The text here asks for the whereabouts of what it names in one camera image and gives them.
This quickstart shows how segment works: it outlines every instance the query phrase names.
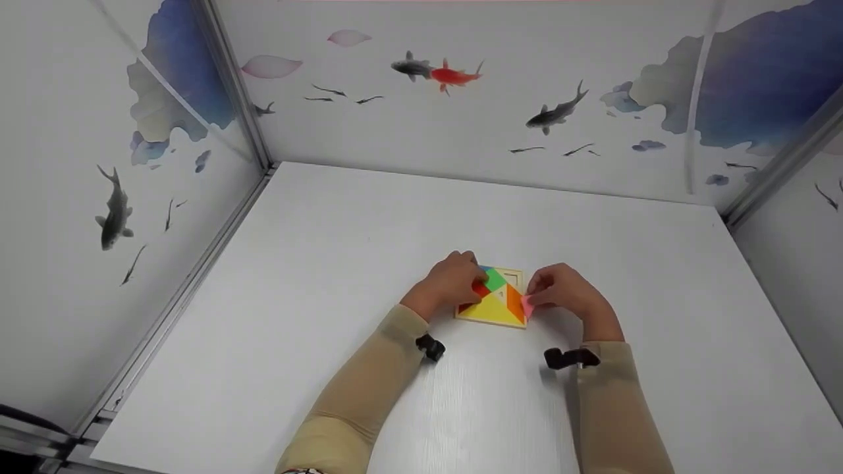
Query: hand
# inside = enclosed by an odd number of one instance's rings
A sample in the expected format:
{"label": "hand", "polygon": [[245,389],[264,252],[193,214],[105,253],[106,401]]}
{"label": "hand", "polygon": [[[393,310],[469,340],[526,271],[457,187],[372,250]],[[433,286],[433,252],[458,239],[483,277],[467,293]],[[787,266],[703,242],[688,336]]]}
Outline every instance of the hand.
{"label": "hand", "polygon": [[615,310],[576,270],[557,263],[538,270],[527,286],[529,303],[560,306],[583,321],[583,340],[624,341]]}
{"label": "hand", "polygon": [[488,278],[486,272],[477,266],[474,252],[454,250],[433,266],[430,273],[401,300],[401,304],[430,321],[444,306],[480,303],[480,295],[471,289],[471,285],[476,281],[485,282]]}

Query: red fish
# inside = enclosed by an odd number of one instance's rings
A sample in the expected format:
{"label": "red fish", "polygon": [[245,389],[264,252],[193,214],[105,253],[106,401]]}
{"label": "red fish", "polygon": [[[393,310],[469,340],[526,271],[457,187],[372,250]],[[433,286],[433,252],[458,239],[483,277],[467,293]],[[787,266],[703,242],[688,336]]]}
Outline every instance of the red fish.
{"label": "red fish", "polygon": [[448,59],[446,58],[442,60],[442,67],[433,69],[430,72],[430,78],[439,82],[439,92],[444,92],[450,96],[451,94],[448,92],[449,85],[464,87],[471,81],[476,81],[483,76],[483,74],[480,74],[481,67],[483,67],[483,61],[480,62],[480,66],[477,67],[477,71],[474,74],[466,74],[465,70],[454,71],[448,67]]}

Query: tangram puzzle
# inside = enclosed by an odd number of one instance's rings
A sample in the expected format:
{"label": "tangram puzzle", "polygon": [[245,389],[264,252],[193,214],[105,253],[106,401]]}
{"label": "tangram puzzle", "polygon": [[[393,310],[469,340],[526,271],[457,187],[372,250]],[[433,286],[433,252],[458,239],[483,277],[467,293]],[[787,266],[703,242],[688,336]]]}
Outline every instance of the tangram puzzle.
{"label": "tangram puzzle", "polygon": [[454,317],[500,326],[527,327],[521,306],[524,274],[507,268],[481,268],[489,279],[485,283],[475,283],[473,289],[483,300],[478,304],[461,305]]}

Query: white table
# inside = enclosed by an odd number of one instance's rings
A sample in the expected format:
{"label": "white table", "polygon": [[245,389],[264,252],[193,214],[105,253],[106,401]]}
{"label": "white table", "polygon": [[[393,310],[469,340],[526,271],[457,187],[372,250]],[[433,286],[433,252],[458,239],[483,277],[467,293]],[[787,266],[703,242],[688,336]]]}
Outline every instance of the white table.
{"label": "white table", "polygon": [[[94,458],[271,472],[336,369],[438,259],[567,261],[613,303],[677,472],[843,471],[843,430],[713,208],[282,164]],[[447,320],[373,474],[577,472],[571,316]]]}

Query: beige sleeve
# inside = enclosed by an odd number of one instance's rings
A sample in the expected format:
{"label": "beige sleeve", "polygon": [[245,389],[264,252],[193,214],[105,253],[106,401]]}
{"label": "beige sleeve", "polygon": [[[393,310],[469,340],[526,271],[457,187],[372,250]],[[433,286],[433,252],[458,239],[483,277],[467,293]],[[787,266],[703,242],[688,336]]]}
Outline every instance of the beige sleeve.
{"label": "beige sleeve", "polygon": [[600,365],[577,373],[583,474],[674,474],[629,344],[586,342],[583,347],[600,359]]}
{"label": "beige sleeve", "polygon": [[416,339],[425,332],[426,321],[396,305],[322,390],[276,474],[296,468],[364,474],[387,415],[418,372]]}

